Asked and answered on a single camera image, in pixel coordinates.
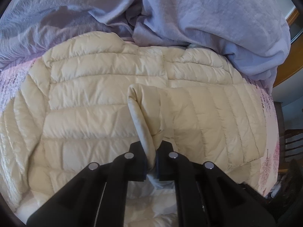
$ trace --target mattress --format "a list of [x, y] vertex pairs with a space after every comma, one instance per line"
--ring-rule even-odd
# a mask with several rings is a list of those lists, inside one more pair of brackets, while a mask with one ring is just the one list
[[[31, 60], [17, 66], [12, 66], [0, 73], [0, 111], [2, 112], [7, 102], [14, 96], [20, 84], [24, 80], [26, 73], [35, 60]], [[271, 95], [269, 95], [260, 81], [247, 79], [256, 87], [256, 92], [260, 96], [263, 111], [266, 119], [266, 152], [261, 158], [261, 170], [259, 177], [258, 191], [263, 196], [267, 195], [272, 186], [276, 183], [279, 164], [279, 135], [278, 123]], [[38, 201], [44, 202], [45, 196], [41, 195], [40, 199], [34, 198], [31, 192], [23, 195], [20, 207], [15, 212], [16, 216], [24, 223], [28, 217], [40, 205]]]

